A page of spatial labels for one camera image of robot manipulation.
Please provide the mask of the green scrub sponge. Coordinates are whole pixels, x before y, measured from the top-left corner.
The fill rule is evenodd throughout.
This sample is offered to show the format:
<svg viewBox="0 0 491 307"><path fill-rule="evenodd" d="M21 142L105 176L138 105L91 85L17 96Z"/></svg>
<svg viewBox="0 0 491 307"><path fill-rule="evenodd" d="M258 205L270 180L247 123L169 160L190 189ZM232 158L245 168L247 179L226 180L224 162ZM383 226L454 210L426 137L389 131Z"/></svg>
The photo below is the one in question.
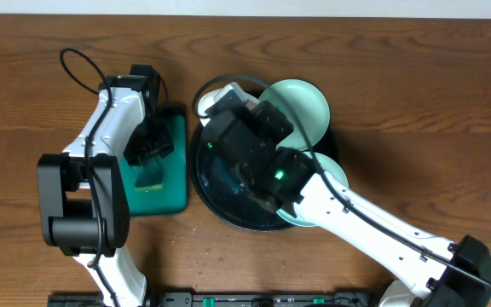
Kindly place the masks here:
<svg viewBox="0 0 491 307"><path fill-rule="evenodd" d="M164 169L155 159L150 159L136 168L135 190L149 192L160 190L164 183Z"/></svg>

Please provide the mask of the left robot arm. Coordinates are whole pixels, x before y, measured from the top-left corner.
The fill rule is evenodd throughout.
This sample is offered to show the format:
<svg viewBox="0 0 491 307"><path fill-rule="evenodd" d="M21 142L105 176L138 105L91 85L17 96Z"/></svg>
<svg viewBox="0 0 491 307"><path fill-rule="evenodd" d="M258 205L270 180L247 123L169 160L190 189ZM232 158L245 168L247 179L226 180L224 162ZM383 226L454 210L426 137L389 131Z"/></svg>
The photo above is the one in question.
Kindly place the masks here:
<svg viewBox="0 0 491 307"><path fill-rule="evenodd" d="M137 180L138 188L161 185L153 160L174 150L170 132L156 118L164 87L150 65L103 77L95 111L77 138L37 164L43 239L89 271L105 306L150 302L147 277L125 245L130 207L119 164L142 168L148 181Z"/></svg>

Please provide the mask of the white plate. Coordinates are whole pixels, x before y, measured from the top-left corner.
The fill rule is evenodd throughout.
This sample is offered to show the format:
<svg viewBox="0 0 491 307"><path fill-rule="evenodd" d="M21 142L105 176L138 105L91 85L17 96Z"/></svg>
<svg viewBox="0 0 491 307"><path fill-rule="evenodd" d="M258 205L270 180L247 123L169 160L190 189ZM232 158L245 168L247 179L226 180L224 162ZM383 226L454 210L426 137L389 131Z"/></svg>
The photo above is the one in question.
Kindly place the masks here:
<svg viewBox="0 0 491 307"><path fill-rule="evenodd" d="M255 96L246 93L236 82L232 82L200 98L196 107L196 111L202 116L200 123L206 126L210 122L210 115L207 111L211 108L215 111L217 107L223 107L226 102L229 102L231 107L237 105L252 110L260 101Z"/></svg>

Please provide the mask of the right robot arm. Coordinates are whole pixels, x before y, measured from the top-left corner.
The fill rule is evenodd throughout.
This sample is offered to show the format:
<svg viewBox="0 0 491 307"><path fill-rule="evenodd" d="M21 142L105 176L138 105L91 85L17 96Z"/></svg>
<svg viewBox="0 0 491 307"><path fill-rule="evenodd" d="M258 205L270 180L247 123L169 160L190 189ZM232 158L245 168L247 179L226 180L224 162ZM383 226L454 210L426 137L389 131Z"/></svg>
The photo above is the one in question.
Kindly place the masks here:
<svg viewBox="0 0 491 307"><path fill-rule="evenodd" d="M459 242L425 232L361 197L343 171L325 167L316 145L330 110L316 88L271 87L260 96L231 83L194 98L200 146L216 159L214 186L230 177L244 213L269 214L319 227L392 273L388 306L485 306L491 255L479 240Z"/></svg>

